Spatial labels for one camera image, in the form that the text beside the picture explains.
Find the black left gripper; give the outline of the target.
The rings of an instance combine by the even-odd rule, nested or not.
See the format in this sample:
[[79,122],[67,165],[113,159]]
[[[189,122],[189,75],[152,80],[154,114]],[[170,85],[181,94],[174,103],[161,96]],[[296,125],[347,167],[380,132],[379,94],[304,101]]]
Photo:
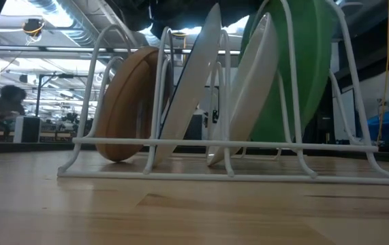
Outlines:
[[221,24],[228,27],[255,13],[261,0],[105,0],[128,29],[151,28],[158,36],[164,27],[173,30],[201,27],[211,8],[218,4]]

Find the blue patterned plate white underside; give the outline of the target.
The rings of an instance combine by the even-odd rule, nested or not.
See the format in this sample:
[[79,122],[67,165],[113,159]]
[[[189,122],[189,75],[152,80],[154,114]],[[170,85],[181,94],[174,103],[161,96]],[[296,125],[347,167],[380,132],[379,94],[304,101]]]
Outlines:
[[216,3],[206,17],[174,89],[158,136],[160,140],[184,138],[217,60],[221,28],[221,10]]

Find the brown wooden plate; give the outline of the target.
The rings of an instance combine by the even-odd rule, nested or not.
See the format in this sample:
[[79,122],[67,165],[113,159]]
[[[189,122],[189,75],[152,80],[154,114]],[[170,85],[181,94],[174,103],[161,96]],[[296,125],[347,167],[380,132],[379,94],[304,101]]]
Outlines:
[[150,138],[158,54],[147,46],[123,61],[104,94],[95,137]]

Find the green bowl white inside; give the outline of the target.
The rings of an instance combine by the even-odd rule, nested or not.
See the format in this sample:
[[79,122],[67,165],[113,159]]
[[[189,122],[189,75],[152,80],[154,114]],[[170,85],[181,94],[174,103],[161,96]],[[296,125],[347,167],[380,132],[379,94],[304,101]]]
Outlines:
[[[328,81],[331,39],[336,26],[335,13],[326,0],[286,0],[290,7],[296,56],[298,98],[302,141],[316,143],[315,115]],[[262,13],[269,13],[277,30],[278,71],[283,78],[290,135],[295,137],[290,55],[285,11],[280,0],[268,0]],[[284,142],[278,81],[274,81],[249,139],[254,142]]]

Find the black display stand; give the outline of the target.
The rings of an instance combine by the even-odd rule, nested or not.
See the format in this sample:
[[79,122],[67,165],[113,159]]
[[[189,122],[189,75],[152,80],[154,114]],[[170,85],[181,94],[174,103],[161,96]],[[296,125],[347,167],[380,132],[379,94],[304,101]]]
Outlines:
[[334,143],[332,84],[328,80],[316,113],[305,128],[303,142],[310,144]]

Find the white board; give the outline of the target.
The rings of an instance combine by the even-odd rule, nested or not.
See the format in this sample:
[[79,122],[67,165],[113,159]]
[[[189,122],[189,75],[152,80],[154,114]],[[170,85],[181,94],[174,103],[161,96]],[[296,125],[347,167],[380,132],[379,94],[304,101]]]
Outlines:
[[[356,135],[356,117],[355,117],[355,105],[354,105],[354,91],[349,90],[341,94],[343,101],[343,107],[345,109],[345,119],[347,120],[349,129],[353,136]],[[334,136],[336,141],[348,140],[347,133],[344,129],[343,117],[337,103],[337,98],[332,98],[332,111],[334,120]]]

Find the person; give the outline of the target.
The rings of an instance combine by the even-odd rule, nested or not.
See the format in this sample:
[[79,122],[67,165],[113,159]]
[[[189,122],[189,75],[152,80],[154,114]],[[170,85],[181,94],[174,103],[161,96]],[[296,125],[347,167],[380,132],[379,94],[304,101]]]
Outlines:
[[7,85],[0,90],[0,118],[24,116],[25,109],[22,105],[27,93],[14,85]]

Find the white and black box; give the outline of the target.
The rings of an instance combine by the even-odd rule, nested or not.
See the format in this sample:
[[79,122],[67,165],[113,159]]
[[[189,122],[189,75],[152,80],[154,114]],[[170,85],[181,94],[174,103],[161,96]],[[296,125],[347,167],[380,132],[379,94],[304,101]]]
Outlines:
[[41,119],[36,116],[18,116],[14,124],[14,143],[38,143]]

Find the dark shelf unit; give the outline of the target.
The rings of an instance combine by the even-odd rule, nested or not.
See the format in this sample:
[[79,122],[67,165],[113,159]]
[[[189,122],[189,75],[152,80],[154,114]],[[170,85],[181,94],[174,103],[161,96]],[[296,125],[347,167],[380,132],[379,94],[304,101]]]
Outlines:
[[388,0],[334,0],[343,10],[358,70],[389,55]]

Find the black table frame rail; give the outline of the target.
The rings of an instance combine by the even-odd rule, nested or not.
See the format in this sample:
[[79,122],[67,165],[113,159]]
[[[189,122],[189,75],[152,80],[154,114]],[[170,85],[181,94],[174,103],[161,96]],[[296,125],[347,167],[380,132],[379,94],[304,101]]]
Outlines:
[[[37,151],[62,151],[73,150],[73,143],[10,143],[0,142],[0,153],[11,152],[37,152]],[[94,150],[96,147],[93,144],[83,144],[81,150]],[[205,146],[178,146],[175,153],[181,154],[204,154],[206,151]],[[274,155],[277,150],[273,149],[261,149],[261,148],[249,148],[247,155]],[[340,157],[349,159],[365,159],[366,155],[363,152],[353,151],[336,151],[336,150],[304,150],[304,154],[310,157]],[[292,156],[296,155],[291,150],[282,150],[281,155]],[[375,158],[378,161],[389,162],[389,152],[376,152]]]

